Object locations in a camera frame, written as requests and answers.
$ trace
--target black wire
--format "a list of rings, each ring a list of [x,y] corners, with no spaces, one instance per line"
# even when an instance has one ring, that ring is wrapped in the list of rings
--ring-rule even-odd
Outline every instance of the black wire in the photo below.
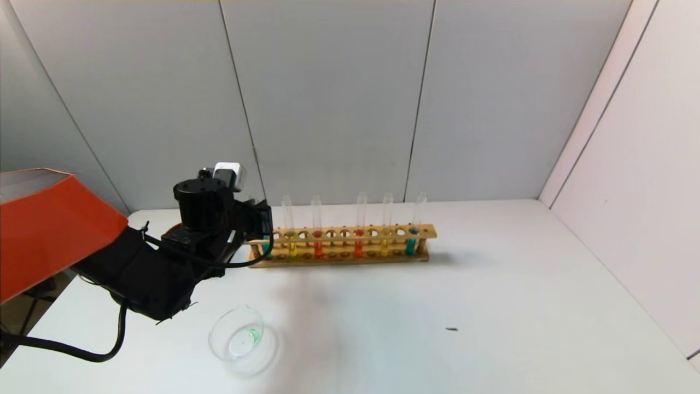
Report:
[[[5,332],[3,332],[2,335],[0,335],[0,341],[6,342],[8,344],[17,344],[22,346],[29,346],[32,348],[42,348],[50,351],[57,351],[90,362],[105,362],[107,360],[111,360],[111,358],[117,354],[119,349],[122,348],[122,344],[124,343],[124,333],[126,330],[126,315],[127,304],[124,303],[119,309],[119,328],[117,332],[117,341],[116,343],[114,343],[114,347],[112,348],[112,350],[110,350],[109,353],[105,354],[84,351],[83,349],[79,349],[74,346],[62,344],[60,342],[51,341],[48,339],[24,337],[22,335],[9,334]]]
[[[39,302],[39,299],[37,299],[37,298],[32,299],[31,306],[29,307],[29,312],[27,312],[27,316],[24,317],[24,323],[22,323],[22,328],[20,329],[20,335],[25,334],[25,330],[27,329],[27,326],[29,325],[29,321],[32,319],[32,315],[34,314],[34,309],[36,308],[36,304],[38,302]]]
[[[219,261],[211,261],[211,260],[203,259],[199,256],[195,256],[193,254],[184,252],[184,251],[179,250],[175,247],[172,247],[166,243],[163,243],[160,240],[157,240],[154,237],[149,236],[148,234],[144,234],[143,239],[145,239],[147,242],[150,242],[158,247],[161,247],[163,249],[168,250],[168,252],[173,252],[174,254],[177,254],[180,257],[183,257],[183,258],[187,259],[188,261],[191,261],[192,263],[199,264],[201,266],[209,266],[209,267],[215,267],[215,268],[243,268],[243,267],[247,267],[247,266],[252,266],[253,264],[256,264],[256,263],[266,259],[270,255],[270,253],[272,252],[272,246],[274,244],[274,237],[272,235],[272,232],[270,231],[270,233],[269,233],[269,247],[265,251],[265,253],[260,255],[260,257],[256,257],[255,259],[252,259],[250,261],[245,261],[243,263],[222,263]]]

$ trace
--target blue liquid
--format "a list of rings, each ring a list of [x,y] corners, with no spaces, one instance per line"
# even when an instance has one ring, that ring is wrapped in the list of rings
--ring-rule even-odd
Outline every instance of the blue liquid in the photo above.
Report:
[[[418,231],[418,229],[415,227],[411,227],[411,229],[408,232],[410,232],[411,234],[420,233],[420,231]],[[416,238],[412,238],[406,242],[406,255],[413,256],[413,254],[415,252],[416,252]]]

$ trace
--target white wall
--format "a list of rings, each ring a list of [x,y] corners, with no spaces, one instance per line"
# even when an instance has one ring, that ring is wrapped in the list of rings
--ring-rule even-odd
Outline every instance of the white wall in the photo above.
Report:
[[[222,5],[272,202],[402,201],[433,1]]]
[[[243,163],[262,197],[217,2],[12,5],[129,209],[176,207],[175,183],[217,161]]]
[[[642,32],[651,18],[652,11],[658,0],[635,0],[627,11],[622,27],[620,27],[615,43],[610,49],[608,59],[603,65],[596,85],[591,91],[586,105],[579,116],[569,140],[561,152],[552,173],[547,179],[545,188],[540,194],[540,201],[551,207],[559,195],[566,178],[571,173],[588,139],[598,125],[610,98],[620,82],[634,48],[642,37]]]
[[[109,182],[53,88],[7,0],[0,0],[0,170],[72,172],[124,214]]]
[[[262,198],[259,162],[273,204],[535,198],[629,5],[12,2],[132,210],[174,207],[173,184],[216,161]]]
[[[700,348],[700,2],[660,1],[553,211],[678,348]]]
[[[407,198],[537,198],[628,5],[438,0]]]

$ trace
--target teal liquid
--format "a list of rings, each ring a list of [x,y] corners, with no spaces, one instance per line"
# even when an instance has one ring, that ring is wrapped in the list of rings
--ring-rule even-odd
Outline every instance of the teal liquid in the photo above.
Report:
[[[411,229],[408,232],[410,232],[411,234],[420,233],[420,231],[418,231],[418,229],[415,227],[411,227]],[[406,255],[413,256],[415,254],[415,252],[416,252],[416,239],[412,238],[406,242]]]
[[[262,239],[270,239],[269,236],[264,236]],[[267,251],[270,249],[270,244],[269,243],[263,243],[262,244],[262,252],[267,253]]]

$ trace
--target yellow liquid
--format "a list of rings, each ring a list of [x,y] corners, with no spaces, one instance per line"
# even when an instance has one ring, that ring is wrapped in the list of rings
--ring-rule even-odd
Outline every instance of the yellow liquid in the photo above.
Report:
[[[290,231],[287,234],[284,234],[284,238],[292,239],[292,238],[294,238],[294,235],[295,235],[294,231]],[[289,245],[289,247],[288,247],[289,258],[296,259],[299,256],[299,252],[297,252],[297,244],[289,243],[288,245]]]
[[[382,229],[381,234],[383,236],[390,236],[391,235],[391,230],[389,229]],[[379,249],[379,254],[382,257],[387,257],[389,256],[389,240],[381,240],[379,244],[381,245],[381,249]]]

